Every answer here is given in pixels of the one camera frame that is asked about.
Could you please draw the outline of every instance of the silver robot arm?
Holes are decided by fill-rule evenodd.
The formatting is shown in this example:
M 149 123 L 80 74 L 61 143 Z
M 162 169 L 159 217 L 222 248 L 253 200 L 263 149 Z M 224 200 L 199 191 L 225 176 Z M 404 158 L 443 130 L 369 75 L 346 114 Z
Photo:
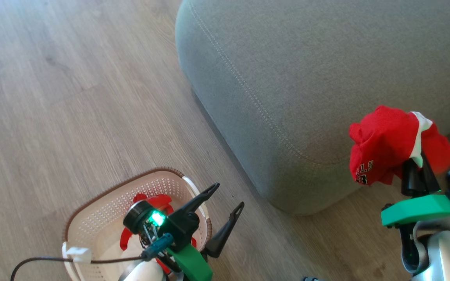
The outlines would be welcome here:
M 420 231 L 430 234 L 418 237 Z M 413 238 L 420 261 L 416 272 L 420 273 L 411 281 L 450 281 L 450 217 L 417 222 Z M 411 272 L 407 263 L 404 266 Z

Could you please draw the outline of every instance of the basket handle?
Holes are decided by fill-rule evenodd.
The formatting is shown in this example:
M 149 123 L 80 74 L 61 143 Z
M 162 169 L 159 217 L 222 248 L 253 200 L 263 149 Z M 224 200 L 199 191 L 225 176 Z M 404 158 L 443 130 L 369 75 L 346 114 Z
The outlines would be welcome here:
M 64 242 L 62 244 L 62 258 L 68 258 L 67 256 L 67 242 Z M 64 263 L 67 273 L 69 274 L 70 279 L 72 279 L 72 281 L 81 281 L 78 277 L 77 274 L 75 273 L 74 268 L 72 267 L 73 263 Z

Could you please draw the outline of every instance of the sofa cushion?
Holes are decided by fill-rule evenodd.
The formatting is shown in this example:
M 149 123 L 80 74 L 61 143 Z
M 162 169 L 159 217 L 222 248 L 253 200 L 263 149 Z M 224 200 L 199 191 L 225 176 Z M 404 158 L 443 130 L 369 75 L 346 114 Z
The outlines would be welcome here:
M 450 133 L 450 3 L 184 0 L 180 65 L 259 193 L 317 212 L 359 188 L 348 127 L 378 105 Z

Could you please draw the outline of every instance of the blue connector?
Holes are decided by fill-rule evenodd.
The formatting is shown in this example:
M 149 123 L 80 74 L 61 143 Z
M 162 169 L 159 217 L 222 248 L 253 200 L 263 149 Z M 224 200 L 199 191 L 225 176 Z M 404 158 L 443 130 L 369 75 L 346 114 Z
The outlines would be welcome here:
M 173 235 L 169 233 L 165 233 L 161 238 L 154 241 L 150 246 L 145 249 L 141 255 L 143 257 L 143 260 L 152 260 L 153 258 L 157 257 L 157 254 L 159 252 L 164 251 L 167 247 L 169 247 L 175 239 L 173 239 Z

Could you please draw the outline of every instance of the white basket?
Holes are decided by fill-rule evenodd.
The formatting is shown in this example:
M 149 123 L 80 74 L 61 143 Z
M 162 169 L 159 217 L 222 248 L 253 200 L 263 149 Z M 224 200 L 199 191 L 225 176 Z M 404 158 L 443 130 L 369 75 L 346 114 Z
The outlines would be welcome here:
M 62 245 L 62 256 L 71 247 L 91 249 L 93 260 L 120 258 L 123 251 L 119 246 L 124 229 L 123 218 L 133 205 L 136 194 L 147 196 L 167 194 L 171 206 L 176 210 L 199 194 L 192 181 L 177 170 L 157 168 L 135 176 L 100 194 L 79 208 L 69 219 Z M 204 249 L 211 238 L 211 220 L 205 204 L 196 214 L 199 228 L 194 233 L 197 249 Z M 73 281 L 118 281 L 123 272 L 119 264 L 92 265 L 90 263 L 65 263 L 66 270 Z

